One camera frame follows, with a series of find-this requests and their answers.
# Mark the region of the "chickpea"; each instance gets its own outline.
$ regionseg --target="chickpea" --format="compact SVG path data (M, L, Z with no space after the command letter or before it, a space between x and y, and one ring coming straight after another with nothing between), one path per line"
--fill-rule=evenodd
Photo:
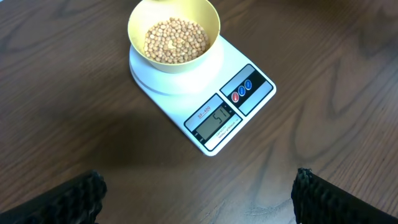
M199 24L171 17L156 23L145 33L144 54L162 63L189 62L206 52L209 38Z

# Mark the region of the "wooden table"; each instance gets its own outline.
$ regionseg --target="wooden table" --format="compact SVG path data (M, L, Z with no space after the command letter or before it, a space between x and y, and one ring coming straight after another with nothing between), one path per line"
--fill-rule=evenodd
M128 66L137 0L0 2L0 211L96 169L99 223L294 223L298 167L398 216L398 3L214 0L278 91L215 157Z

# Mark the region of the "yellow bowl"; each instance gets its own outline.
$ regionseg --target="yellow bowl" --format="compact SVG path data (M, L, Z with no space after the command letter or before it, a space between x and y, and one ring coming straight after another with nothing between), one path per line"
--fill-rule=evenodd
M207 33L210 48L200 57L185 63L160 63L145 56L145 34L149 28L170 17L197 22ZM202 63L211 53L211 46L220 34L220 18L208 0L142 0L131 13L128 34L132 46L155 68L167 73L180 73L191 70Z

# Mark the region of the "kitchen scale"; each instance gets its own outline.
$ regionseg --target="kitchen scale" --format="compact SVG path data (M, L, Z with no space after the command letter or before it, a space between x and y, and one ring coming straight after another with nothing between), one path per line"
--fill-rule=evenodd
M275 84L222 36L195 69L154 68L131 46L130 69L144 92L207 156L217 154L275 95Z

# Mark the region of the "scale button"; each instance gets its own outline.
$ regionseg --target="scale button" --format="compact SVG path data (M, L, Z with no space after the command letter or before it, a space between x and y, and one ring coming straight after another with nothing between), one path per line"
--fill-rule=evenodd
M244 96L244 94L246 93L246 90L244 89L243 86L239 86L238 93L239 93L239 96Z
M251 90L251 87L252 87L251 81L250 81L250 80L244 81L244 87L245 87L247 90Z
M237 92L233 92L231 98L232 102L236 103L239 101L239 94Z

